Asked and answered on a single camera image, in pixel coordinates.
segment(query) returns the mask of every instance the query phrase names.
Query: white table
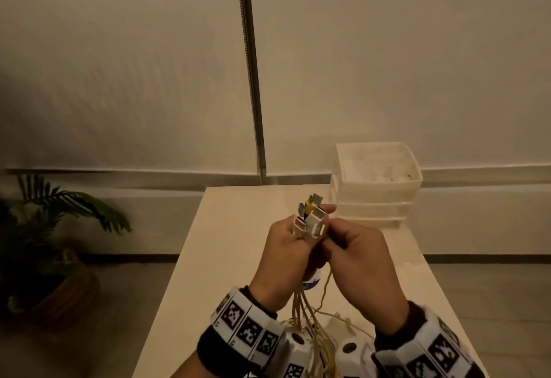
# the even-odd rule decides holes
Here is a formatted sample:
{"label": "white table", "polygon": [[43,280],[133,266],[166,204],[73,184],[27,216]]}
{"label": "white table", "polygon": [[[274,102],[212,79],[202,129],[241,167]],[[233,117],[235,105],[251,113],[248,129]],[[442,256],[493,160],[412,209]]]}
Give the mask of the white table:
{"label": "white table", "polygon": [[[299,202],[312,193],[327,199],[328,185],[282,185],[207,188],[149,331],[133,378],[169,377],[196,347],[208,326],[211,312],[233,286],[251,281],[272,222],[296,212]],[[406,226],[383,230],[406,297],[429,305],[471,348],[471,342],[438,285],[417,243]],[[328,266],[320,284],[306,292],[319,304]],[[323,311],[338,312],[363,329],[374,332],[331,280]],[[279,319],[290,317],[287,305]],[[320,316],[337,341],[349,336],[345,324]]]}

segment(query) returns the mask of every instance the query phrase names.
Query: round button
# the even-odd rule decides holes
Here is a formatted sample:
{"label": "round button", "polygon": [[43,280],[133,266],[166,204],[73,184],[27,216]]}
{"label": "round button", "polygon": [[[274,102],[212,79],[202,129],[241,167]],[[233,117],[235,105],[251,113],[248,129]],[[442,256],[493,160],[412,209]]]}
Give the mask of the round button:
{"label": "round button", "polygon": [[343,346],[344,353],[352,353],[356,350],[357,345],[354,342],[347,343]]}
{"label": "round button", "polygon": [[298,344],[304,344],[304,339],[303,339],[302,336],[300,336],[299,334],[291,333],[291,337],[292,337],[293,340],[294,340],[295,342],[297,342]]}

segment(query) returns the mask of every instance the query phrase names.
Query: brown pot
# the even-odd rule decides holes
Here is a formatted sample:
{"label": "brown pot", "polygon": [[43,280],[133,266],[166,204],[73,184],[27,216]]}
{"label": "brown pot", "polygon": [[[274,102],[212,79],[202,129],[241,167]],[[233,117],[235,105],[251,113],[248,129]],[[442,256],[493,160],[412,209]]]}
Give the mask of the brown pot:
{"label": "brown pot", "polygon": [[63,251],[62,263],[68,272],[65,280],[33,308],[17,319],[39,330],[60,331],[88,314],[97,301],[100,281],[71,250]]}

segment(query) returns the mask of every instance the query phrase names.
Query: hand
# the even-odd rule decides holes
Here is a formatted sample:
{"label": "hand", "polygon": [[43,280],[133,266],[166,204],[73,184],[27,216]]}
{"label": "hand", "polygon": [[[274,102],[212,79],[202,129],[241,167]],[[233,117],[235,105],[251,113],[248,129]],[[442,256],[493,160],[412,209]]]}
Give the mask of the hand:
{"label": "hand", "polygon": [[[320,207],[328,214],[337,209],[332,204],[322,204]],[[260,264],[249,285],[253,297],[264,308],[273,312],[284,308],[293,292],[300,289],[303,279],[309,279],[316,267],[321,267],[324,263],[319,260],[318,255],[311,257],[313,248],[323,237],[297,238],[293,235],[294,219],[293,215],[272,224]],[[329,223],[327,215],[322,223]]]}
{"label": "hand", "polygon": [[343,296],[383,334],[396,333],[410,308],[382,232],[334,218],[327,236],[320,246]]}

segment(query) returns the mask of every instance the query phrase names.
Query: left hand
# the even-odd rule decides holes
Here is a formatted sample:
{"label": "left hand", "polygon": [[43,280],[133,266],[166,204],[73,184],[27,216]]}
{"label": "left hand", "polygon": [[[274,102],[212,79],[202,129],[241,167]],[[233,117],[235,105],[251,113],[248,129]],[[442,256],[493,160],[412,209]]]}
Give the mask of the left hand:
{"label": "left hand", "polygon": [[[322,204],[327,214],[334,213],[337,206]],[[285,307],[293,293],[300,289],[304,280],[312,277],[325,260],[315,246],[326,236],[329,217],[323,235],[314,239],[310,236],[297,238],[293,235],[295,215],[276,221],[270,227],[264,251],[255,277],[249,285],[251,294],[264,308],[277,312]]]}

